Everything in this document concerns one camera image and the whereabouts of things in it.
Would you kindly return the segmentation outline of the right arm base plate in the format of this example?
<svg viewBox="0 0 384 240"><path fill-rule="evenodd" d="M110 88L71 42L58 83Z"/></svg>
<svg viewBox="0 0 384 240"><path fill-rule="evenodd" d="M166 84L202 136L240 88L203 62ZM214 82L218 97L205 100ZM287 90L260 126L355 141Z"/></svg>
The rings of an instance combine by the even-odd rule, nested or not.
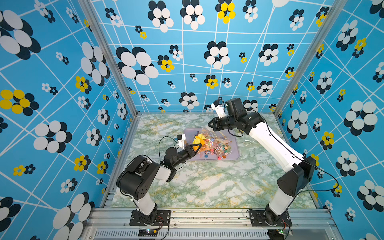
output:
<svg viewBox="0 0 384 240"><path fill-rule="evenodd" d="M285 211L282 215L276 215L272 211L248 210L246 216L251 221L253 227L287 228L293 226L288 211Z"/></svg>

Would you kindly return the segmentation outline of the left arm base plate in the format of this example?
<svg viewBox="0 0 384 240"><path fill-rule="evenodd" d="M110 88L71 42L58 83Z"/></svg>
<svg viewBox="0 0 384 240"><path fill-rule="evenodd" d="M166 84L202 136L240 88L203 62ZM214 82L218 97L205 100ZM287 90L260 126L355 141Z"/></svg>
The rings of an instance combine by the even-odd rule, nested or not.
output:
<svg viewBox="0 0 384 240"><path fill-rule="evenodd" d="M130 226L168 226L170 220L170 210L155 210L155 212L151 213L149 216L144 215L138 210L133 210L131 212Z"/></svg>

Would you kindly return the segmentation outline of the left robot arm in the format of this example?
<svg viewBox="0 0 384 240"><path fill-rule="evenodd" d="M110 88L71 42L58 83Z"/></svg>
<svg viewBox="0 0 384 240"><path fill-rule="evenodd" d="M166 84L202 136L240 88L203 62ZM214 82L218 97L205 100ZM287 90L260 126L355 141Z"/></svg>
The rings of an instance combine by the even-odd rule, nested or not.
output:
<svg viewBox="0 0 384 240"><path fill-rule="evenodd" d="M142 223L151 225L157 220L158 206L149 194L153 181L159 179L170 182L177 173L177 166L193 158L202 146L192 144L181 151L170 147L160 163L152 161L146 155L139 155L126 166L116 185L122 195L133 199Z"/></svg>

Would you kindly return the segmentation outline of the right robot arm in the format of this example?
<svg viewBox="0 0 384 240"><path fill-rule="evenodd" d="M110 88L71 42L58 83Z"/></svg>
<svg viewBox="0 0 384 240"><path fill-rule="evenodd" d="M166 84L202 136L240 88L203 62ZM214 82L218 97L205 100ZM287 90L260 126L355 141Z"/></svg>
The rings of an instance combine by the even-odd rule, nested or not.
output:
<svg viewBox="0 0 384 240"><path fill-rule="evenodd" d="M259 142L280 164L285 172L277 180L278 190L264 211L264 220L269 226L276 226L286 214L297 195L313 178L316 161L304 157L285 143L258 112L248 112L239 98L223 104L218 100L211 108L217 113L208 126L213 131L237 129Z"/></svg>

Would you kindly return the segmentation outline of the yellow duck ziploc bag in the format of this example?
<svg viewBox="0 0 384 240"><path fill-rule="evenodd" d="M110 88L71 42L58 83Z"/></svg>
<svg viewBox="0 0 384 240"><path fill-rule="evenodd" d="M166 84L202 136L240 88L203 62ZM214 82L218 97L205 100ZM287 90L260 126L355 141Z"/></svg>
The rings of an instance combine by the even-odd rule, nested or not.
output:
<svg viewBox="0 0 384 240"><path fill-rule="evenodd" d="M221 132L201 129L194 136L192 144L202 144L199 153L225 155L231 151L231 141Z"/></svg>

